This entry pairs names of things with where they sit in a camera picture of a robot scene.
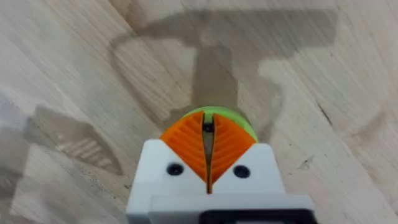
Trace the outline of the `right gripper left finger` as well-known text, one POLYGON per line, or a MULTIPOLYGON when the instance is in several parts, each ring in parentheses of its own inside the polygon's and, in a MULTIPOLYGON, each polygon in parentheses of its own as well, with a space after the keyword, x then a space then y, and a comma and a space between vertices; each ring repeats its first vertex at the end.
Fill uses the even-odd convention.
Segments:
POLYGON ((203 120, 203 111, 191 113, 144 143, 126 207, 129 223, 150 223, 154 197, 207 194, 203 120))

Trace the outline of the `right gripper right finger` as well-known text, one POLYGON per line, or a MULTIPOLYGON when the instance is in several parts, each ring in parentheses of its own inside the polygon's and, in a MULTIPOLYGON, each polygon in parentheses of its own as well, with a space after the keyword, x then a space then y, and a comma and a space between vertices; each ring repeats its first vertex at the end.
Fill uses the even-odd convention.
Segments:
POLYGON ((257 142, 233 120, 213 115, 214 140, 208 186, 212 194, 284 194, 270 145, 257 142))

